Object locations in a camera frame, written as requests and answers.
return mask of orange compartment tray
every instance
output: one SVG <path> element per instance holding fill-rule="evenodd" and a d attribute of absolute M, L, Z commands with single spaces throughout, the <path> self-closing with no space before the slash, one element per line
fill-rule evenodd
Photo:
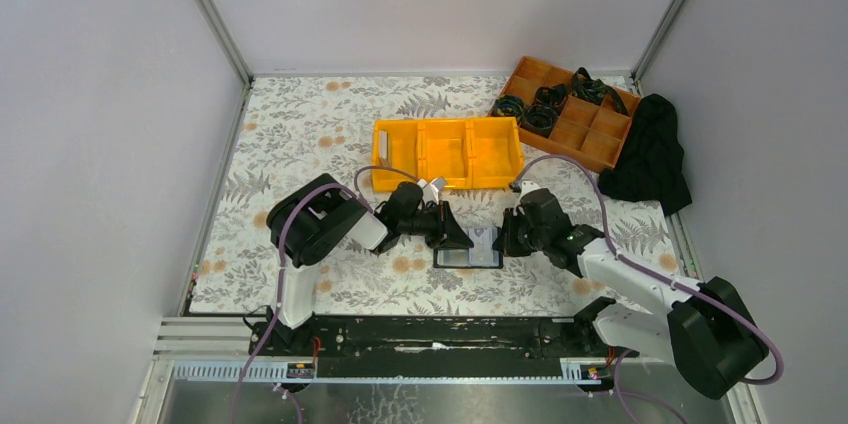
<path fill-rule="evenodd" d="M 502 189 L 524 168 L 524 153 L 512 117 L 377 121 L 371 163 L 443 177 L 449 189 Z M 406 178 L 375 170 L 371 180 L 375 191 L 392 192 Z"/>

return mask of black fabric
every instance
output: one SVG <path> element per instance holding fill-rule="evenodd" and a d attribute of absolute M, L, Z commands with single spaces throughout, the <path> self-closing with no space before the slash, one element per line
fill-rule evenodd
<path fill-rule="evenodd" d="M 677 111 L 659 94 L 642 99 L 615 169 L 598 178 L 605 195 L 630 202 L 658 200 L 666 216 L 692 203 L 677 142 Z"/>

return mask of patterned mat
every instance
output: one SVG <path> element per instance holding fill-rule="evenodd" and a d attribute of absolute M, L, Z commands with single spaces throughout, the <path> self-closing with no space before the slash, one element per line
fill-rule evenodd
<path fill-rule="evenodd" d="M 625 87 L 623 77 L 604 79 Z M 267 211 L 323 172 L 353 188 L 353 173 L 370 164 L 374 121 L 485 115 L 506 82 L 496 77 L 259 78 L 248 103 L 225 189 L 202 262 L 191 313 L 244 313 L 274 300 L 279 258 L 265 227 Z M 542 155 L 523 146 L 525 160 Z M 527 175 L 556 195 L 575 223 L 600 227 L 600 210 L 582 173 L 559 161 Z M 376 205 L 370 177 L 361 183 Z M 463 227 L 501 224 L 513 205 L 506 191 L 448 191 Z M 677 261 L 657 202 L 607 200 L 616 241 L 657 268 Z M 540 253 L 507 258 L 501 270 L 434 269 L 421 237 L 405 237 L 375 257 L 344 240 L 321 263 L 318 313 L 571 316 L 603 283 L 554 268 Z"/>

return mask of black cable coil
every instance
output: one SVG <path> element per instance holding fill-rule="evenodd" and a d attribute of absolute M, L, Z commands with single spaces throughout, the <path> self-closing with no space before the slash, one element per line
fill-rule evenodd
<path fill-rule="evenodd" d="M 524 122 L 524 101 L 518 96 L 504 95 L 495 100 L 495 117 L 514 117 L 520 126 Z"/>
<path fill-rule="evenodd" d="M 618 92 L 604 84 L 600 79 L 593 80 L 584 67 L 577 69 L 577 72 L 571 77 L 570 92 L 572 96 L 583 99 L 586 102 L 591 102 L 597 106 L 603 103 L 605 97 L 610 96 L 615 105 L 615 110 L 619 114 L 629 116 L 627 107 L 624 106 L 624 101 L 621 100 Z"/>
<path fill-rule="evenodd" d="M 565 104 L 565 96 L 567 95 L 568 89 L 566 89 L 565 84 L 557 84 L 553 87 L 540 87 L 536 90 L 536 98 L 533 101 L 533 105 L 550 107 L 559 114 L 562 112 L 563 104 Z"/>
<path fill-rule="evenodd" d="M 551 135 L 554 124 L 559 117 L 555 109 L 547 106 L 533 106 L 524 113 L 524 129 L 542 137 Z"/>

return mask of purple cable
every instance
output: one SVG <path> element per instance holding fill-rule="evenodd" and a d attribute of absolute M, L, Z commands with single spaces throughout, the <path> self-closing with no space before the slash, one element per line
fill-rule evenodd
<path fill-rule="evenodd" d="M 297 411 L 297 422 L 303 422 L 303 409 L 300 407 L 300 401 L 294 397 L 294 393 L 286 389 L 285 387 L 280 387 L 280 390 L 283 391 L 283 395 L 287 398 L 291 398 L 292 403 L 294 403 L 294 409 Z"/>
<path fill-rule="evenodd" d="M 382 171 L 396 172 L 396 173 L 398 173 L 402 176 L 405 176 L 405 177 L 412 179 L 412 182 L 418 182 L 417 177 L 413 176 L 412 174 L 410 174 L 406 171 L 401 171 L 400 169 L 395 169 L 394 167 L 365 166 L 365 167 L 359 169 L 358 171 L 356 171 L 356 174 L 353 175 L 353 188 L 356 189 L 356 195 L 357 195 L 357 198 L 359 199 L 359 202 L 361 202 L 365 206 L 365 208 L 368 209 L 371 212 L 373 212 L 373 209 L 371 209 L 371 204 L 369 204 L 368 201 L 365 200 L 365 198 L 362 196 L 362 191 L 359 190 L 359 175 L 362 174 L 363 172 L 369 170 L 369 169 L 379 169 L 379 170 L 382 170 Z"/>
<path fill-rule="evenodd" d="M 621 390 L 621 385 L 619 383 L 619 375 L 621 374 L 621 363 L 622 363 L 622 361 L 624 361 L 624 357 L 627 356 L 628 354 L 630 354 L 631 352 L 632 351 L 627 350 L 627 351 L 624 351 L 620 356 L 618 356 L 618 359 L 616 359 L 616 361 L 615 361 L 615 372 L 613 373 L 613 376 L 612 376 L 612 382 L 613 382 L 613 386 L 615 388 L 615 394 L 618 396 L 618 402 L 621 403 L 621 407 L 624 408 L 624 412 L 626 412 L 627 415 L 630 416 L 630 419 L 632 419 L 633 422 L 635 422 L 636 424 L 641 424 L 639 422 L 639 419 L 636 419 L 636 415 L 633 414 L 633 411 L 630 410 L 630 406 L 628 406 L 627 402 L 624 400 L 625 397 L 633 397 L 633 398 L 636 398 L 636 399 L 642 399 L 643 401 L 653 402 L 654 404 L 656 404 L 656 405 L 662 407 L 663 409 L 674 414 L 675 417 L 677 417 L 677 419 L 679 419 L 680 422 L 682 422 L 683 424 L 689 424 L 689 422 L 686 420 L 686 418 L 683 417 L 683 414 L 681 414 L 677 409 L 673 408 L 671 406 L 671 404 L 669 404 L 665 401 L 662 401 L 660 399 L 657 399 L 654 396 L 642 394 L 641 392 L 629 392 L 629 391 L 622 391 Z"/>
<path fill-rule="evenodd" d="M 285 270 L 286 270 L 286 236 L 288 236 L 289 228 L 294 222 L 295 216 L 304 208 L 309 201 L 312 200 L 313 197 L 321 194 L 323 192 L 329 191 L 330 189 L 341 189 L 346 193 L 350 194 L 351 197 L 354 196 L 353 191 L 348 189 L 347 187 L 341 184 L 325 184 L 314 189 L 312 192 L 307 194 L 303 199 L 301 199 L 294 209 L 292 210 L 289 217 L 286 219 L 285 224 L 283 224 L 283 229 L 280 231 L 280 271 L 277 274 L 277 308 L 274 310 L 274 315 L 271 317 L 271 320 L 268 322 L 268 327 L 265 329 L 265 333 L 262 334 L 262 337 L 259 339 L 259 342 L 256 343 L 256 347 L 253 348 L 253 352 L 250 353 L 250 356 L 247 358 L 247 362 L 244 363 L 244 367 L 241 368 L 241 372 L 239 373 L 238 382 L 236 382 L 236 389 L 233 391 L 233 402 L 230 406 L 230 423 L 235 423 L 236 421 L 236 404 L 238 403 L 238 393 L 241 389 L 242 383 L 244 383 L 244 378 L 247 375 L 247 370 L 250 369 L 250 365 L 253 364 L 253 360 L 256 359 L 256 356 L 259 354 L 259 351 L 262 350 L 262 346 L 265 345 L 265 342 L 268 340 L 268 337 L 271 335 L 271 331 L 274 329 L 274 325 L 280 318 L 280 312 L 283 310 L 283 284 L 285 283 Z M 303 424 L 303 411 L 300 409 L 300 403 L 297 399 L 292 399 L 297 408 L 297 422 L 298 424 Z"/>
<path fill-rule="evenodd" d="M 543 161 L 545 159 L 562 159 L 564 161 L 568 161 L 568 162 L 576 165 L 581 171 L 583 171 L 583 174 L 586 175 L 586 178 L 589 179 L 589 183 L 592 184 L 592 189 L 595 190 L 595 194 L 598 196 L 598 201 L 601 205 L 601 220 L 602 220 L 603 226 L 604 226 L 604 240 L 606 241 L 607 247 L 609 248 L 610 252 L 613 253 L 613 255 L 616 257 L 616 259 L 620 260 L 624 264 L 630 266 L 633 269 L 636 269 L 637 271 L 639 271 L 643 274 L 647 274 L 648 276 L 653 277 L 654 279 L 662 282 L 663 284 L 671 286 L 672 289 L 675 289 L 675 288 L 680 289 L 681 291 L 683 291 L 683 292 L 685 292 L 689 295 L 692 295 L 692 296 L 706 302 L 707 304 L 710 304 L 711 306 L 715 307 L 716 309 L 718 309 L 721 312 L 730 316 L 733 320 L 735 320 L 739 324 L 742 324 L 742 326 L 744 326 L 745 329 L 748 329 L 748 331 L 750 331 L 752 334 L 757 336 L 757 339 L 762 341 L 763 344 L 765 344 L 766 347 L 769 348 L 769 350 L 774 355 L 774 374 L 772 374 L 771 376 L 766 377 L 764 379 L 750 379 L 750 378 L 744 377 L 744 378 L 740 379 L 740 382 L 744 382 L 745 384 L 753 384 L 753 385 L 762 386 L 762 385 L 772 384 L 774 382 L 777 382 L 781 378 L 781 376 L 783 376 L 783 367 L 784 367 L 784 365 L 783 365 L 783 355 L 780 354 L 780 351 L 777 349 L 777 346 L 775 345 L 775 343 L 771 339 L 769 339 L 769 337 L 766 336 L 763 331 L 757 329 L 757 326 L 755 326 L 753 323 L 751 323 L 751 321 L 749 321 L 748 319 L 745 319 L 738 312 L 727 307 L 726 305 L 722 304 L 721 302 L 718 302 L 717 300 L 713 299 L 712 297 L 702 293 L 701 291 L 699 291 L 697 289 L 692 289 L 691 287 L 680 284 L 680 283 L 675 283 L 673 279 L 671 279 L 667 276 L 664 276 L 663 274 L 661 274 L 661 273 L 659 273 L 659 272 L 657 272 L 657 271 L 655 271 L 651 268 L 645 267 L 645 266 L 639 264 L 638 262 L 631 260 L 630 258 L 628 258 L 626 256 L 619 254 L 618 249 L 616 249 L 616 247 L 615 247 L 615 243 L 612 242 L 612 233 L 609 230 L 609 221 L 608 221 L 608 217 L 607 217 L 607 206 L 604 203 L 603 194 L 601 194 L 601 190 L 598 189 L 598 183 L 595 182 L 595 179 L 592 177 L 592 173 L 589 172 L 588 169 L 583 167 L 582 164 L 580 164 L 579 162 L 577 162 L 576 160 L 574 160 L 574 159 L 572 159 L 568 156 L 563 156 L 563 155 L 560 155 L 560 154 L 549 154 L 549 155 L 546 155 L 546 156 L 538 157 L 538 158 L 530 161 L 529 164 L 524 166 L 524 169 L 518 174 L 518 177 L 515 178 L 515 181 L 518 182 L 524 176 L 524 174 L 527 173 L 527 171 L 530 169 L 530 166 L 536 164 L 539 161 Z"/>
<path fill-rule="evenodd" d="M 671 404 L 664 402 L 664 401 L 661 401 L 660 399 L 657 399 L 656 397 L 653 397 L 653 396 L 649 396 L 647 394 L 641 394 L 641 393 L 638 393 L 638 392 L 630 392 L 630 391 L 598 391 L 598 392 L 592 392 L 591 395 L 587 394 L 586 392 L 571 392 L 571 393 L 565 394 L 565 396 L 566 397 L 577 397 L 577 398 L 583 398 L 583 399 L 585 399 L 587 397 L 613 397 L 613 396 L 618 396 L 619 399 L 621 399 L 621 396 L 624 396 L 624 397 L 631 397 L 633 399 L 641 399 L 643 401 L 648 401 L 648 402 L 654 403 L 654 404 L 662 407 L 663 409 L 667 410 L 668 412 L 674 414 L 675 417 L 677 417 L 677 419 L 679 419 L 680 422 L 682 422 L 683 424 L 689 424 L 689 421 L 687 421 L 686 418 L 683 417 L 683 414 L 681 414 L 677 409 L 672 407 Z M 639 421 L 630 412 L 630 409 L 627 407 L 627 405 L 622 403 L 622 407 L 624 407 L 624 410 L 630 415 L 630 418 L 633 419 L 634 422 L 639 424 Z"/>

